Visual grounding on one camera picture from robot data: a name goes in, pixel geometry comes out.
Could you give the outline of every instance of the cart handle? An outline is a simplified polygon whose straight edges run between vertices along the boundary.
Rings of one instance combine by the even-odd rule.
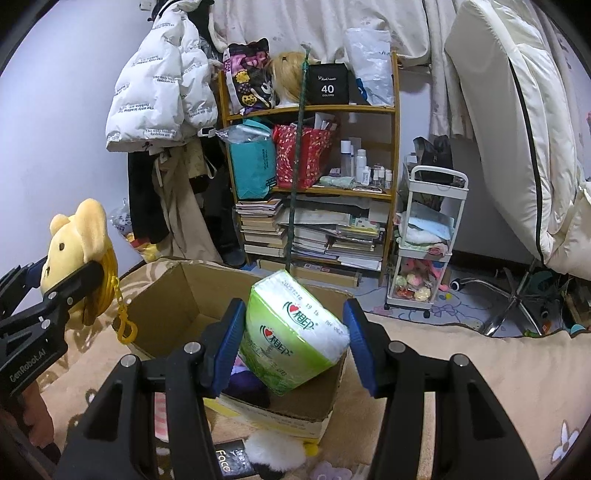
[[[447,173],[447,174],[453,175],[455,177],[460,177],[461,179],[464,179],[464,181],[466,182],[464,185],[464,190],[467,190],[467,188],[468,188],[468,177],[466,176],[465,173],[462,173],[461,171],[451,170],[449,168],[443,168],[443,167],[430,167],[428,165],[417,165],[416,167],[413,167],[413,170],[411,171],[411,174],[410,174],[410,179],[412,181],[417,181],[415,178],[415,174],[418,171],[438,171],[439,173]]]

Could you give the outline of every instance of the white utility cart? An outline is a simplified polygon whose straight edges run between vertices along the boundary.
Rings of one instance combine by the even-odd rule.
[[[390,272],[384,307],[386,309],[389,309],[390,306],[419,309],[423,310],[425,318],[429,318],[431,315],[431,306],[433,306],[437,298],[437,293],[439,292],[441,279],[453,255],[453,246],[456,242],[457,232],[464,211],[464,203],[468,195],[468,177],[460,171],[441,167],[422,166],[417,163],[408,162],[409,157],[412,156],[414,154],[406,155],[404,158],[402,181],[398,189],[397,213],[400,218],[398,232],[401,233],[396,238],[398,249],[396,257],[392,262],[394,268]],[[454,182],[451,185],[446,185],[421,181],[417,178],[421,177],[419,175],[420,172],[445,173],[453,176]],[[451,199],[451,201],[441,202],[441,209],[445,209],[448,212],[446,216],[450,217],[452,223],[449,228],[450,238],[445,242],[447,252],[444,254],[433,254],[434,249],[431,247],[429,250],[427,245],[411,244],[407,242],[407,235],[404,234],[408,232],[413,200],[416,201],[417,197],[423,196],[422,194],[442,197],[442,200]],[[414,269],[410,272],[411,274],[414,275],[415,272],[421,272],[419,278],[417,278],[418,275],[409,277],[409,272],[404,271],[405,267],[408,268],[409,265],[415,265]],[[410,282],[407,282],[402,285],[407,281],[407,278],[410,278],[414,283],[419,281],[421,283],[411,285]]]

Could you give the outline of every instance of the silver screw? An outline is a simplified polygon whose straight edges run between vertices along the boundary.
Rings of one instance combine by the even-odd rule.
[[[406,345],[399,341],[390,342],[388,345],[388,350],[390,350],[392,353],[403,353],[406,350]]]
[[[135,355],[125,355],[122,359],[121,359],[121,365],[123,365],[124,367],[131,367],[131,365],[133,365],[135,363]]]
[[[197,353],[199,350],[201,350],[201,343],[189,342],[185,344],[183,350],[185,350],[187,353]]]
[[[454,355],[453,362],[459,367],[467,367],[470,365],[470,359],[462,353]]]

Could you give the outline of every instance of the green tissue package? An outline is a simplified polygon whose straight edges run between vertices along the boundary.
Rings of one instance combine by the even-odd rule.
[[[349,331],[285,270],[252,286],[239,356],[277,395],[339,362]]]

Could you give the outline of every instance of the red gift bag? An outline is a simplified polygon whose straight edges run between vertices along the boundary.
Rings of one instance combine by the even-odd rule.
[[[298,188],[307,189],[322,176],[322,171],[335,132],[304,127],[301,136]],[[293,162],[296,156],[296,128],[291,125],[276,125],[273,141],[277,150],[277,184],[289,189],[293,178]]]

